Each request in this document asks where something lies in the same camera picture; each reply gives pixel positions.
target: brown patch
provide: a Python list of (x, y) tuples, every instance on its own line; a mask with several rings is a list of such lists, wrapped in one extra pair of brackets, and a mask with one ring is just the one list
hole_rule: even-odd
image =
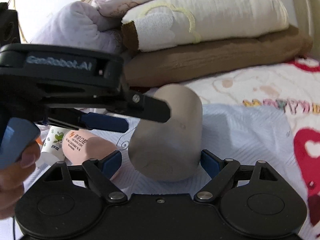
[(273, 87), (270, 86), (261, 86), (260, 90), (265, 92), (268, 96), (278, 98), (279, 97), (279, 92), (275, 90)]
[(231, 88), (233, 86), (233, 80), (232, 79), (224, 79), (224, 80), (222, 80), (222, 86), (224, 88)]
[(133, 51), (139, 50), (139, 40), (134, 21), (122, 25), (121, 27), (123, 44)]

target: cable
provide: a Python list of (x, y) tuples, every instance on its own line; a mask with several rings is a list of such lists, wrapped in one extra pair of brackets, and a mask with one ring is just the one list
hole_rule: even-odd
[(15, 217), (12, 217), (12, 234), (13, 234), (13, 240), (16, 240), (16, 223), (15, 223)]

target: white pillow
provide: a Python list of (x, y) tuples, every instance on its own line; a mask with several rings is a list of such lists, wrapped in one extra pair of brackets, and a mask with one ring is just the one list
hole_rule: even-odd
[(153, 0), (130, 9), (122, 19), (123, 24), (132, 21), (141, 51), (259, 37), (289, 27), (281, 0)]

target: brown cushion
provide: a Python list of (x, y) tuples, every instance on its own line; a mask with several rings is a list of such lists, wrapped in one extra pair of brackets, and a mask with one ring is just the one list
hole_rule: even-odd
[(139, 53), (124, 66), (130, 86), (158, 87), (219, 72), (281, 63), (306, 55), (312, 38), (298, 28), (259, 38), (238, 38)]

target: yellow embroidered outline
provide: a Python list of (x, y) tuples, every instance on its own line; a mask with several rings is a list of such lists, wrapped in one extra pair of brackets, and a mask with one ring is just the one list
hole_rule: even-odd
[(142, 11), (140, 13), (140, 18), (146, 16), (146, 14), (149, 11), (151, 11), (152, 9), (157, 8), (157, 7), (167, 7), (174, 12), (183, 13), (189, 20), (189, 24), (190, 24), (189, 33), (193, 34), (193, 36), (195, 37), (195, 41), (193, 43), (196, 44), (196, 43), (201, 42), (201, 35), (195, 31), (195, 28), (196, 28), (195, 17), (193, 16), (193, 14), (190, 11), (186, 10), (185, 8), (182, 8), (182, 7), (177, 8), (173, 4), (169, 4), (166, 2), (158, 2), (158, 3), (152, 4), (150, 7), (146, 8), (144, 11)]

